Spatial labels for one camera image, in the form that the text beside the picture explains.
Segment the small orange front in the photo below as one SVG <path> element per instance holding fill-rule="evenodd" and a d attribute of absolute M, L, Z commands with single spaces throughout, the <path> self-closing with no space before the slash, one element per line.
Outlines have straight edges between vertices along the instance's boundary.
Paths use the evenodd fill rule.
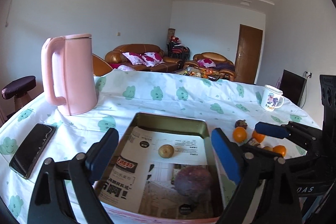
<path fill-rule="evenodd" d="M 281 155 L 282 157 L 285 157 L 287 149 L 284 145 L 277 145 L 273 147 L 273 152 Z"/>

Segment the small orange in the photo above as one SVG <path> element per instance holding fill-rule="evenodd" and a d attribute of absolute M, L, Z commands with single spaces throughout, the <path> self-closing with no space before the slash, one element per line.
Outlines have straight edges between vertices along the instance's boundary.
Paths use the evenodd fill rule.
<path fill-rule="evenodd" d="M 284 145 L 277 145 L 273 147 L 273 152 L 281 155 L 282 157 L 285 157 L 287 149 Z"/>
<path fill-rule="evenodd" d="M 256 130 L 253 131 L 253 133 L 252 133 L 252 137 L 253 137 L 258 143 L 262 143 L 263 140 L 265 139 L 265 135 L 264 135 L 264 134 L 260 134 L 260 133 L 258 133 Z"/>

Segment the small orange back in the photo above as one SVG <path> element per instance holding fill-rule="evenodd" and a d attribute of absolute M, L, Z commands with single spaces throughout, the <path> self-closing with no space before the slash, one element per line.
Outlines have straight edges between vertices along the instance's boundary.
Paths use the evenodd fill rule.
<path fill-rule="evenodd" d="M 252 137 L 253 137 L 258 143 L 262 143 L 263 140 L 265 139 L 265 135 L 264 135 L 264 134 L 260 134 L 260 133 L 258 133 L 256 130 L 253 131 L 253 133 L 252 133 Z"/>

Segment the large orange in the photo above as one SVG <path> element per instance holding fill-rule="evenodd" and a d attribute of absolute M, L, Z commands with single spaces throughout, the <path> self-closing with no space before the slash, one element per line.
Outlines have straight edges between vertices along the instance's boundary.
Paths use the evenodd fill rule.
<path fill-rule="evenodd" d="M 232 137 L 237 143 L 244 142 L 247 138 L 246 129 L 243 127 L 236 127 L 232 133 Z"/>

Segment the dark round pastry back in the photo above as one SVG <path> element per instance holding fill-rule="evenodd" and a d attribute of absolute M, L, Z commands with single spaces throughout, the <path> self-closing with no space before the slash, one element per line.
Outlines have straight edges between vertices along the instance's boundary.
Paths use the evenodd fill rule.
<path fill-rule="evenodd" d="M 244 129 L 247 129 L 248 125 L 246 123 L 246 120 L 237 120 L 235 122 L 235 128 L 237 128 L 237 127 L 242 127 Z"/>

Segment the small yellow fruit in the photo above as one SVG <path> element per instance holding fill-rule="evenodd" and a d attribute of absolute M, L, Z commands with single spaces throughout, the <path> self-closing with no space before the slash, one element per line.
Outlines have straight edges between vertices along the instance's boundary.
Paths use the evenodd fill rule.
<path fill-rule="evenodd" d="M 161 158 L 169 159 L 174 154 L 174 147 L 170 144 L 164 144 L 158 149 L 158 154 Z"/>

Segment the small brown longan fruit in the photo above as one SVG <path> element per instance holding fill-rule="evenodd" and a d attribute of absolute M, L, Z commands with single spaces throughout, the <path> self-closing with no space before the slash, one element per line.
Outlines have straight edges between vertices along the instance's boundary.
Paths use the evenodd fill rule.
<path fill-rule="evenodd" d="M 267 150 L 267 151 L 273 151 L 273 148 L 270 146 L 264 146 L 263 149 Z"/>

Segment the layered cake roll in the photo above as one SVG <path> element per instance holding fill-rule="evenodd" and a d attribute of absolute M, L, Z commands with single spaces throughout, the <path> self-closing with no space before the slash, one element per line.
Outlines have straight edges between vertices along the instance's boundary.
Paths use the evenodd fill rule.
<path fill-rule="evenodd" d="M 255 138 L 250 138 L 249 141 L 247 141 L 247 144 L 261 148 L 261 144 Z"/>

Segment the white cartoon mug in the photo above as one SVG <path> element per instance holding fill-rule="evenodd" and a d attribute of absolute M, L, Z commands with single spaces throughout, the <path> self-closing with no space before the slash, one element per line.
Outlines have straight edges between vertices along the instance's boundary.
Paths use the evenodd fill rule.
<path fill-rule="evenodd" d="M 274 111 L 284 104 L 283 91 L 280 89 L 265 85 L 261 100 L 261 107 L 266 111 Z"/>

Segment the black television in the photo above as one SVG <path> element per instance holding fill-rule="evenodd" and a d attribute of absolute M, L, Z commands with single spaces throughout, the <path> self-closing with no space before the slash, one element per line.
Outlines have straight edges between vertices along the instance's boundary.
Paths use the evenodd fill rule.
<path fill-rule="evenodd" d="M 306 82 L 306 78 L 290 71 L 283 70 L 280 90 L 283 91 L 284 97 L 299 106 L 302 100 L 303 91 L 305 90 Z"/>

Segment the pink metal tin box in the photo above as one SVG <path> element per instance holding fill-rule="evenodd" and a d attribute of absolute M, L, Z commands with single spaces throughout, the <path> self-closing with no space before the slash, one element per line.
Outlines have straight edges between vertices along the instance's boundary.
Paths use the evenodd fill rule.
<path fill-rule="evenodd" d="M 94 186 L 114 223 L 215 223 L 223 196 L 203 120 L 137 113 Z"/>

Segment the brown wooden door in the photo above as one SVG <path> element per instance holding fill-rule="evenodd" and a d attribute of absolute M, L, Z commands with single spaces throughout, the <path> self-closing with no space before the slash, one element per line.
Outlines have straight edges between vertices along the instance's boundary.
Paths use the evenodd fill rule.
<path fill-rule="evenodd" d="M 260 61 L 263 31 L 241 24 L 235 59 L 235 81 L 254 84 Z"/>

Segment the brown leather long sofa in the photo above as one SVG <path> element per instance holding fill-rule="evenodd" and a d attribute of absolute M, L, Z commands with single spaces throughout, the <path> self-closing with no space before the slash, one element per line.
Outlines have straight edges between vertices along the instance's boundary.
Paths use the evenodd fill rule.
<path fill-rule="evenodd" d="M 136 71 L 170 73 L 182 67 L 182 60 L 166 56 L 159 46 L 154 44 L 124 44 L 108 52 L 105 61 L 112 68 L 122 65 Z"/>

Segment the pink floral pillow left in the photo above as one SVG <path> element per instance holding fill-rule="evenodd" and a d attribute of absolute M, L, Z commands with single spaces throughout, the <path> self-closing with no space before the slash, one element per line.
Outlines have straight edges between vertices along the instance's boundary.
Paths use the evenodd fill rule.
<path fill-rule="evenodd" d="M 138 53 L 124 52 L 123 56 L 125 56 L 132 65 L 146 65 L 145 60 Z"/>

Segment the stacked dark chairs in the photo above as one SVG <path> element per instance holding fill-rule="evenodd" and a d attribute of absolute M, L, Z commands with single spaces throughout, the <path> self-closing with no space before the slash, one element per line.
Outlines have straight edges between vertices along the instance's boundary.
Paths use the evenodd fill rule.
<path fill-rule="evenodd" d="M 190 59 L 190 49 L 183 45 L 180 39 L 176 36 L 171 36 L 169 38 L 167 49 L 169 57 L 180 59 L 183 62 L 189 61 Z"/>

